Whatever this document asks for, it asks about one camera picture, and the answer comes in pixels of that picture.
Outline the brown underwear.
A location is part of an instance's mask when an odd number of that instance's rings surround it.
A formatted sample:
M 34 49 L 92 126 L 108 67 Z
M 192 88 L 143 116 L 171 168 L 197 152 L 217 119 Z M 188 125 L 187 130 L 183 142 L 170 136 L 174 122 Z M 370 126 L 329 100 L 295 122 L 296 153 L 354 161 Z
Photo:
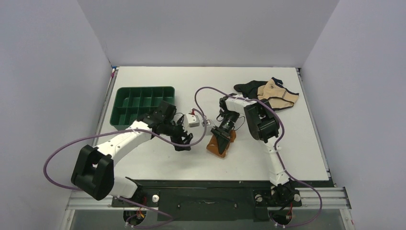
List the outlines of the brown underwear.
M 213 130 L 212 133 L 213 135 L 207 144 L 206 149 L 214 155 L 224 158 L 230 144 L 233 143 L 237 137 L 236 132 L 235 130 L 231 130 L 230 133 L 224 133 Z

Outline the green compartment tray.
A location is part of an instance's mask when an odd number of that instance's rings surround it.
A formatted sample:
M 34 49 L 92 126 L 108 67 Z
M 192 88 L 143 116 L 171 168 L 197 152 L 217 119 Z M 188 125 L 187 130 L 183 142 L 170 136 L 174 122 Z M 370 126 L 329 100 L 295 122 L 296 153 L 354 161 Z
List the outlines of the green compartment tray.
M 117 130 L 128 128 L 139 115 L 154 111 L 162 101 L 175 104 L 172 86 L 122 87 L 116 92 L 110 125 Z

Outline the beige underwear with dark trim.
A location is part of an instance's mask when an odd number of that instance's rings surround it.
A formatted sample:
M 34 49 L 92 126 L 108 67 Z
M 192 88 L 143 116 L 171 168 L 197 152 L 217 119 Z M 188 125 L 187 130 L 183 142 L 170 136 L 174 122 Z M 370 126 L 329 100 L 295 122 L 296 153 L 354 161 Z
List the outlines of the beige underwear with dark trim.
M 299 99 L 294 93 L 283 86 L 283 81 L 272 77 L 265 85 L 258 87 L 257 97 L 266 100 L 274 111 L 292 108 Z

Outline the black patterned underwear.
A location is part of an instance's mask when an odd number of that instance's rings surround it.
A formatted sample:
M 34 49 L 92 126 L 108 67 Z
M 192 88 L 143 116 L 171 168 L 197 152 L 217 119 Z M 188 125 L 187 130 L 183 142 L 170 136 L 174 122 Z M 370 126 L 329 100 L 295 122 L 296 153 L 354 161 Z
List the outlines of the black patterned underwear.
M 234 85 L 234 90 L 237 91 L 238 93 L 241 93 L 245 98 L 257 99 L 258 88 L 260 86 L 266 85 L 266 83 L 267 81 L 252 80 L 245 84 Z

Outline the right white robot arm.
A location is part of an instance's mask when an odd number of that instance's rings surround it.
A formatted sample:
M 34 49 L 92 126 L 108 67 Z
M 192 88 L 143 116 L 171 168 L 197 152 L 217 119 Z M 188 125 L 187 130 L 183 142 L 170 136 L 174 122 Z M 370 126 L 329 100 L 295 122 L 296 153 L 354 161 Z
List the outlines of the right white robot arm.
M 265 160 L 268 168 L 269 181 L 271 183 L 270 197 L 272 203 L 276 206 L 291 204 L 296 198 L 300 201 L 300 196 L 289 185 L 290 177 L 284 171 L 276 149 L 271 143 L 270 138 L 279 136 L 280 123 L 273 113 L 263 105 L 269 105 L 262 100 L 248 102 L 237 99 L 238 94 L 231 94 L 230 97 L 224 96 L 219 99 L 219 116 L 223 119 L 220 125 L 211 129 L 212 137 L 206 146 L 207 150 L 218 157 L 225 157 L 230 144 L 236 139 L 235 123 L 243 115 L 251 136 L 258 141 L 263 142 Z

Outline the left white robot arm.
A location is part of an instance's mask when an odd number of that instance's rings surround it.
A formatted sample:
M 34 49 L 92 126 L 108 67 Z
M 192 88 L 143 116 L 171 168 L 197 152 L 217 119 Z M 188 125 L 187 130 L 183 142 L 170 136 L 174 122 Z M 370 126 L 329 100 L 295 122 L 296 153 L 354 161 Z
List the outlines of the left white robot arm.
M 86 145 L 79 151 L 71 182 L 96 200 L 122 196 L 129 205 L 139 205 L 142 191 L 130 179 L 115 176 L 114 168 L 124 156 L 155 136 L 170 137 L 176 151 L 190 150 L 193 135 L 187 128 L 198 125 L 199 119 L 185 114 L 174 120 L 175 114 L 176 107 L 162 101 L 153 111 L 139 115 L 112 139 L 95 147 Z

